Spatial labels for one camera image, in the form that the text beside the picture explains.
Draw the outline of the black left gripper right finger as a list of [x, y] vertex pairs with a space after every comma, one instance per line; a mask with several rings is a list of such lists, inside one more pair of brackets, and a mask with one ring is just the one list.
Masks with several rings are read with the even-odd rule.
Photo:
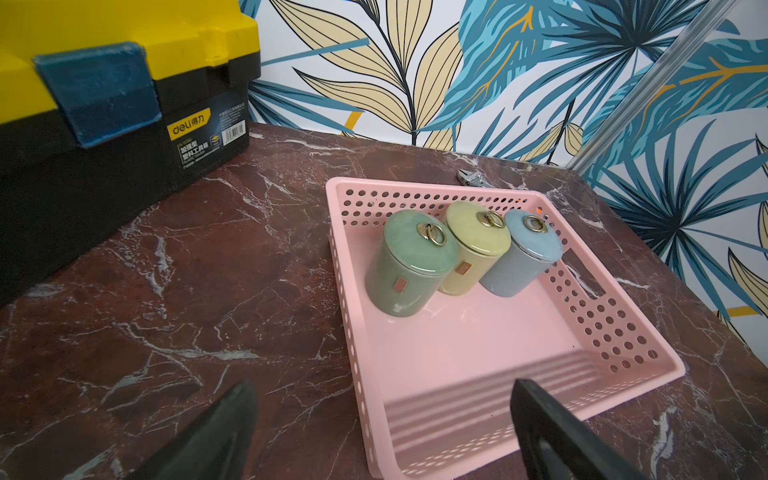
[[515, 381], [511, 418], [530, 479], [644, 477], [531, 379]]

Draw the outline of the orange handled adjustable wrench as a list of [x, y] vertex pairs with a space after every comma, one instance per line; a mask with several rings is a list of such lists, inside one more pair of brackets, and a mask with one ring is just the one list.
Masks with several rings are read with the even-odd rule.
[[457, 181], [460, 185], [474, 188], [489, 188], [494, 189], [492, 185], [480, 171], [470, 171], [460, 169], [456, 174]]

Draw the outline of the green canister back row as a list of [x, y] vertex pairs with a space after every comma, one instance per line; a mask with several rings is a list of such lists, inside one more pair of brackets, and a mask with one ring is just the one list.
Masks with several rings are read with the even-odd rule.
[[458, 262], [458, 242], [446, 225], [426, 213], [401, 210], [384, 225], [364, 285], [379, 310], [410, 317], [424, 308]]

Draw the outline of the pink perforated plastic basket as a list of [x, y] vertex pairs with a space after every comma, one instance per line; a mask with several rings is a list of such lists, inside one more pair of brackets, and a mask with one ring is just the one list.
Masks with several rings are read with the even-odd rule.
[[[368, 469], [451, 479], [518, 447], [509, 400], [536, 381], [579, 419], [683, 376], [682, 360], [541, 193], [336, 177], [329, 241]], [[400, 210], [443, 218], [467, 200], [544, 219], [565, 258], [521, 293], [438, 293], [409, 318], [377, 309], [364, 277]]]

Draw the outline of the yellow black plastic toolbox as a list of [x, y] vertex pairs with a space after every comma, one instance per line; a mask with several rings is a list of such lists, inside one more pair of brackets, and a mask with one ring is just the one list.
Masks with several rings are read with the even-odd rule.
[[257, 21], [235, 1], [1, 5], [1, 300], [243, 152]]

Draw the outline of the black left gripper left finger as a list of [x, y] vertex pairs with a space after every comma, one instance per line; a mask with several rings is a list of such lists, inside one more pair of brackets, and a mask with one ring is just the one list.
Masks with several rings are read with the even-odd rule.
[[132, 472], [131, 479], [241, 479], [258, 417], [254, 385], [240, 382]]

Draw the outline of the blue canister back row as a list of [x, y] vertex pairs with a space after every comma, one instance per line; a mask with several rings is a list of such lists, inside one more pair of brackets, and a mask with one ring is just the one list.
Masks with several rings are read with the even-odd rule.
[[504, 220], [511, 246], [480, 279], [480, 284], [494, 295], [509, 298], [520, 293], [559, 261], [563, 245], [555, 229], [540, 216], [511, 210], [505, 214]]

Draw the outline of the yellow-green canister back row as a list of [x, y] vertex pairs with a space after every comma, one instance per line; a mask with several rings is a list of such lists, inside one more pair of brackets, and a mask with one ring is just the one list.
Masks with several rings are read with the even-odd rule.
[[452, 203], [445, 224], [457, 241], [458, 262], [439, 291], [460, 296], [468, 293], [509, 250], [511, 236], [498, 213], [468, 201]]

